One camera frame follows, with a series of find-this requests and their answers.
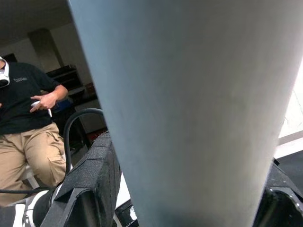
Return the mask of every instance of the man's hand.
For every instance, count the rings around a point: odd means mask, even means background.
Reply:
[[[52,109],[55,106],[56,101],[64,99],[66,95],[67,95],[67,89],[62,85],[58,85],[55,88],[55,90],[49,94],[43,96],[31,97],[31,99],[33,100],[39,100],[40,103],[35,105],[33,108],[31,108],[30,112],[32,113],[39,109],[40,110]]]
[[[58,97],[55,93],[52,92],[44,96],[31,97],[31,99],[40,101],[40,103],[38,103],[37,105],[35,105],[33,108],[30,109],[30,112],[32,113],[39,109],[40,110],[52,109],[55,106]]]

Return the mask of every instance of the gray pole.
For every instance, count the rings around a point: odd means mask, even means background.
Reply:
[[[303,56],[302,0],[70,0],[143,227],[250,227]]]

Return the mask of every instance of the man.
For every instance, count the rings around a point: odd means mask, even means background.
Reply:
[[[66,163],[62,138],[47,110],[67,90],[32,65],[0,58],[2,73],[6,66],[10,83],[0,88],[0,189],[30,190],[20,180],[27,164],[43,183],[55,186],[64,178]],[[0,207],[24,196],[0,193]]]

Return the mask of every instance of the white headset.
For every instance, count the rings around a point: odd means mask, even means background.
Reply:
[[[0,70],[0,88],[2,88],[9,85],[9,64],[2,57],[0,57],[0,61],[5,62],[4,70]]]

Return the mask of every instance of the cabinet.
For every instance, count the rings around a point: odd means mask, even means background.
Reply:
[[[76,112],[87,108],[98,108],[100,104],[97,99],[75,106]],[[93,131],[97,131],[106,127],[104,117],[98,114],[88,114],[80,117],[80,121],[83,125],[84,131],[88,134]]]

